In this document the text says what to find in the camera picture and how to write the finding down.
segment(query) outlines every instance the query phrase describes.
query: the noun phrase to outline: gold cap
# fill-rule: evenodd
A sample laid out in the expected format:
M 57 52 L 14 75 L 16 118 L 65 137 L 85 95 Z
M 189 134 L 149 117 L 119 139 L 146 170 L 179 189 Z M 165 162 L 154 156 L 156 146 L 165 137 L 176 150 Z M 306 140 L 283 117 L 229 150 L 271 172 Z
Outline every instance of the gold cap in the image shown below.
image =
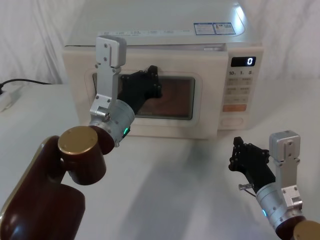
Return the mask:
M 98 135 L 89 126 L 76 126 L 65 131 L 58 140 L 61 152 L 79 155 L 91 150 L 98 142 Z
M 295 240 L 317 240 L 320 239 L 320 224 L 315 221 L 301 221 L 293 230 Z

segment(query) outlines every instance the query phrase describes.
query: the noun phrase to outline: microwave control panel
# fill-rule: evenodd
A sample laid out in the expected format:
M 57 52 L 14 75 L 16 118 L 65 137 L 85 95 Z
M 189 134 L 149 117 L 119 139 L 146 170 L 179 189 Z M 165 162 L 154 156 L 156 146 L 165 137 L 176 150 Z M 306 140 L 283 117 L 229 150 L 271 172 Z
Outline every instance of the microwave control panel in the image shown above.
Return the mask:
M 229 55 L 219 129 L 245 129 L 263 51 Z

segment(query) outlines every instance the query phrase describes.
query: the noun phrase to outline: orange button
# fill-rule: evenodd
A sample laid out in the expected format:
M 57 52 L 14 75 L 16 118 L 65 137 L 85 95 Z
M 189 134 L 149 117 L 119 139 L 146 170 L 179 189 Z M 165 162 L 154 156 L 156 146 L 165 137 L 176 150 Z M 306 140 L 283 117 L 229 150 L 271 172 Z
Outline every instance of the orange button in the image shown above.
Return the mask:
M 247 109 L 247 104 L 224 105 L 223 112 L 244 112 Z

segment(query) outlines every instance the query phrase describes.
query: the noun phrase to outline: silver metal bracket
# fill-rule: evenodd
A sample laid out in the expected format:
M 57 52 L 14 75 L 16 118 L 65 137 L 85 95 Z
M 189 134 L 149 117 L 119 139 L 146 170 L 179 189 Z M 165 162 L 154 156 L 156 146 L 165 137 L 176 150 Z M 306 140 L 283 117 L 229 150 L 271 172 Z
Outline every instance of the silver metal bracket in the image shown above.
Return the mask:
M 251 183 L 248 184 L 239 184 L 239 190 L 247 190 L 247 189 L 252 189 L 254 186 Z
M 301 210 L 303 205 L 297 188 L 300 139 L 290 130 L 273 133 L 269 138 L 269 153 L 276 165 L 275 186 L 287 209 Z
M 98 36 L 95 54 L 97 61 L 96 96 L 90 108 L 91 119 L 103 122 L 110 119 L 110 110 L 118 96 L 118 74 L 126 63 L 127 43 L 115 36 Z

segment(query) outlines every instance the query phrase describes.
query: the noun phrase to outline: number 0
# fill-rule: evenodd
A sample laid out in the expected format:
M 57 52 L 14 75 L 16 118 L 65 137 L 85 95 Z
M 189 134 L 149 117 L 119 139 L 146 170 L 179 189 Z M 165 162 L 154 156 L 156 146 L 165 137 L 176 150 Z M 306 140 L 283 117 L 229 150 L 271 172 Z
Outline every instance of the number 0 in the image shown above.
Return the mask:
M 251 65 L 253 61 L 254 61 L 254 59 L 253 59 L 252 57 L 249 57 L 247 64 L 248 64 L 248 65 Z

